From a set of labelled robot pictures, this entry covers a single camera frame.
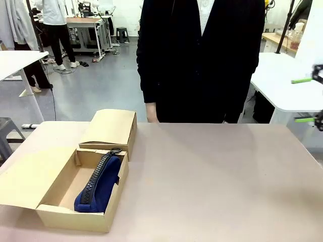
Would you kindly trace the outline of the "person's right hand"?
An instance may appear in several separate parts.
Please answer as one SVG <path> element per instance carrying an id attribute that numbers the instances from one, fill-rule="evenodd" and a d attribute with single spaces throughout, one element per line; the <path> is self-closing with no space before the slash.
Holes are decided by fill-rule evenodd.
<path id="1" fill-rule="evenodd" d="M 146 103 L 146 118 L 149 123 L 158 123 L 156 103 Z"/>

